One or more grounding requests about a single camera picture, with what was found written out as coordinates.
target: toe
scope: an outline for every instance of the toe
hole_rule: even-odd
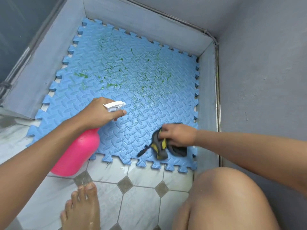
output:
[[[89,201],[96,201],[96,200],[98,200],[98,197],[97,197],[97,187],[94,184],[94,182],[90,182],[90,183],[88,183],[86,185],[85,193],[86,193]]]
[[[66,211],[67,217],[69,217],[70,213],[72,212],[72,201],[71,201],[71,199],[66,201],[65,211]]]
[[[80,202],[85,201],[85,186],[81,185],[78,187]]]
[[[78,203],[78,197],[79,197],[79,193],[77,191],[74,191],[71,193],[71,200],[72,200],[73,206],[75,206]]]
[[[62,226],[64,225],[64,223],[66,222],[67,220],[67,214],[66,214],[66,211],[62,211],[61,212],[61,222],[62,222]]]

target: white floor tile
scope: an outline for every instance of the white floor tile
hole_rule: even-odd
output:
[[[193,171],[188,168],[187,173],[179,173],[177,169],[178,167],[175,166],[174,171],[165,170],[163,180],[171,190],[188,192],[193,182]]]
[[[98,189],[101,230],[117,223],[122,193],[116,184],[95,182]]]
[[[188,198],[189,194],[180,191],[169,191],[161,199],[159,226],[161,230],[172,229],[172,223],[178,208]]]
[[[72,179],[46,177],[18,215],[23,229],[59,229],[59,215],[75,190]]]
[[[0,164],[24,150],[32,142],[32,137],[27,137],[28,126],[13,125],[0,129]]]
[[[119,214],[122,230],[153,229],[158,224],[160,197],[153,188],[132,187],[124,194]]]
[[[155,188],[163,180],[164,164],[161,169],[152,169],[151,162],[146,162],[146,167],[136,166],[138,160],[132,159],[128,170],[128,177],[133,185]]]
[[[90,160],[88,164],[87,171],[93,181],[117,183],[127,176],[129,165],[124,165],[116,156],[109,163],[101,161],[103,157],[96,153],[96,160]]]
[[[88,165],[88,162],[89,162],[89,160],[87,160],[87,161],[83,164],[83,166],[79,169],[79,171],[78,171],[76,174],[72,175],[72,176],[69,176],[69,177],[62,177],[62,176],[53,174],[53,173],[51,173],[51,172],[49,172],[49,174],[48,174],[47,176],[59,177],[59,178],[75,178],[76,176],[78,176],[79,174],[81,174],[82,172],[84,172],[84,171],[86,170],[87,165]]]

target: diamond plate pattern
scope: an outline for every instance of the diamond plate pattern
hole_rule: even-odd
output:
[[[54,81],[49,88],[55,95],[44,98],[43,104],[49,108],[36,115],[41,119],[40,126],[31,126],[28,131],[33,143],[99,96],[125,102],[128,112],[98,131],[101,143],[97,153],[105,154],[106,162],[118,156],[123,163],[131,164],[131,158],[138,159],[137,153],[150,144],[151,134],[163,123],[183,122],[197,127],[195,78],[199,74],[195,56],[137,38],[132,32],[126,34],[123,29],[115,30],[109,24],[106,27],[99,20],[84,19],[82,25],[78,28],[82,36],[73,40],[78,46],[68,49],[73,56],[63,59],[68,66],[56,73],[60,83]],[[167,170],[174,170],[174,165],[179,166],[179,172],[187,172],[187,167],[195,170],[192,155],[196,153],[197,149],[191,147],[186,158],[169,154],[162,163],[167,164]],[[161,168],[151,149],[139,159],[137,166],[145,167],[145,161],[152,161],[152,168]]]

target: gray painted wall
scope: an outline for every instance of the gray painted wall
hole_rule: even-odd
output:
[[[208,29],[214,36],[228,22],[242,0],[135,0],[196,26]]]
[[[0,82],[4,81],[59,0],[0,0]]]
[[[246,0],[221,35],[223,131],[307,140],[306,6],[307,0]],[[306,229],[307,200],[301,194],[248,174],[284,229]]]

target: leg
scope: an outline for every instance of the leg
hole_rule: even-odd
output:
[[[277,220],[257,184],[244,173],[216,168],[200,174],[179,209],[173,230],[277,230]]]
[[[97,187],[93,182],[71,194],[71,200],[61,213],[61,221],[63,230],[100,230]]]

